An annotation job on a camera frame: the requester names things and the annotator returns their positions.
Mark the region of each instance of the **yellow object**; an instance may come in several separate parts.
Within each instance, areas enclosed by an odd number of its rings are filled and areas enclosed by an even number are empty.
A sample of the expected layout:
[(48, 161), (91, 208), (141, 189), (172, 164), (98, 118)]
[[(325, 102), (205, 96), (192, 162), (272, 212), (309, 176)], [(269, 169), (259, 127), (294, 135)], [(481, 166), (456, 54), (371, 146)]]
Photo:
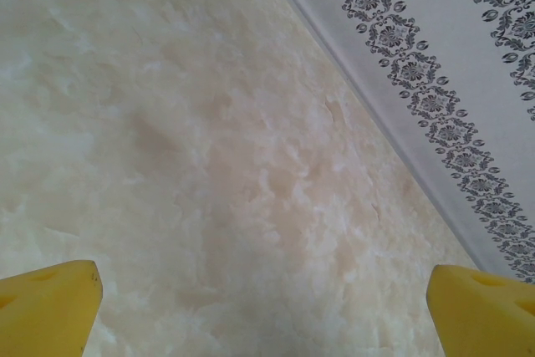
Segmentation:
[(535, 357), (535, 286), (439, 265), (427, 305), (446, 357)]
[(101, 299), (92, 261), (0, 280), (0, 356), (82, 355)]

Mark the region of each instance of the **beige marble-like surface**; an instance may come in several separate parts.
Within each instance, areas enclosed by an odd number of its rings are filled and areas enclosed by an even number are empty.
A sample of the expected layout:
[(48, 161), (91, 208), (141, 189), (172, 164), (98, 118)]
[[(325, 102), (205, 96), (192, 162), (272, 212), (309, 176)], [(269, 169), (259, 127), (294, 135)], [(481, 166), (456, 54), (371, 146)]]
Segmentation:
[(94, 259), (88, 356), (417, 356), (471, 265), (285, 0), (0, 0), (0, 276)]

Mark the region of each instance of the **decorative border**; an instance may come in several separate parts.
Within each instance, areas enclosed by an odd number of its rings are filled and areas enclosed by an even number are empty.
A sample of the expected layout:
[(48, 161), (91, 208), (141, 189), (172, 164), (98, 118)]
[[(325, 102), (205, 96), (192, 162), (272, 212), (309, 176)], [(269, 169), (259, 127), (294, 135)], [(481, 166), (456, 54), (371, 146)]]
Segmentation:
[(526, 283), (535, 283), (535, 230), (527, 223), (522, 208), (514, 202), (509, 185), (491, 166), (490, 152), (476, 139), (477, 129), (458, 109), (460, 100), (446, 89), (448, 78), (440, 75), (436, 56), (429, 55), (425, 40), (417, 38), (420, 28), (413, 18), (403, 17), (405, 2), (395, 0), (344, 0), (348, 18), (357, 18), (357, 32), (368, 35), (366, 45), (372, 54), (384, 56), (379, 66), (388, 69), (392, 85), (402, 88), (400, 97), (407, 109), (426, 129), (425, 137), (436, 144), (436, 153), (452, 170), (460, 191), (485, 224), (498, 250), (512, 271)]
[[(520, 97), (525, 101), (535, 99), (535, 0), (474, 0), (487, 3), (493, 8), (486, 10), (481, 18), (487, 23), (494, 22), (491, 31), (496, 46), (506, 46), (513, 52), (502, 56), (503, 63), (515, 63), (511, 72), (515, 85), (526, 86), (530, 90)], [(527, 110), (535, 121), (535, 103)]]

